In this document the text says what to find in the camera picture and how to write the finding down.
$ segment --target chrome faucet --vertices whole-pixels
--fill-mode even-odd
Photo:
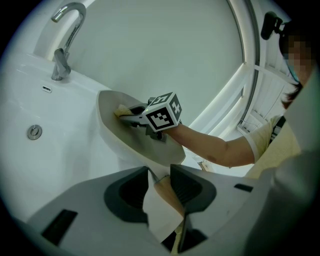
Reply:
[[[80,2],[71,2],[66,4],[65,6],[61,7],[52,17],[51,20],[55,23],[61,20],[61,18],[68,12],[72,10],[77,10],[79,12],[79,21],[76,23],[71,35],[69,36],[68,40],[66,41],[63,49],[58,48],[54,51],[54,59],[55,59],[55,66],[52,73],[51,78],[53,80],[59,81],[62,78],[66,78],[70,72],[71,68],[68,65],[67,59],[69,57],[69,48],[73,40],[75,39],[76,34],[78,33],[79,29],[81,28],[82,24],[85,21],[86,17],[86,7]]]

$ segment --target black slot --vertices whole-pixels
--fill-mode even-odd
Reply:
[[[42,232],[42,236],[54,245],[58,246],[77,214],[77,212],[72,210],[62,210]]]
[[[244,185],[244,184],[236,184],[236,185],[234,185],[234,188],[239,189],[239,190],[243,190],[243,191],[247,191],[249,193],[254,189],[253,186],[248,186],[248,185]]]

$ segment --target t-shirt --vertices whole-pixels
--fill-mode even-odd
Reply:
[[[301,152],[296,137],[287,122],[270,143],[273,129],[279,119],[280,116],[275,116],[262,127],[244,136],[251,146],[255,163],[245,177],[258,179],[263,170],[277,167],[284,160]]]

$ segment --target white sink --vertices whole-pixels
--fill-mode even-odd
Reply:
[[[0,72],[0,187],[22,221],[78,182],[133,167],[119,165],[99,135],[96,97],[108,88],[75,71],[53,81],[53,68],[51,61],[16,54]],[[37,140],[27,137],[31,125],[42,128]]]

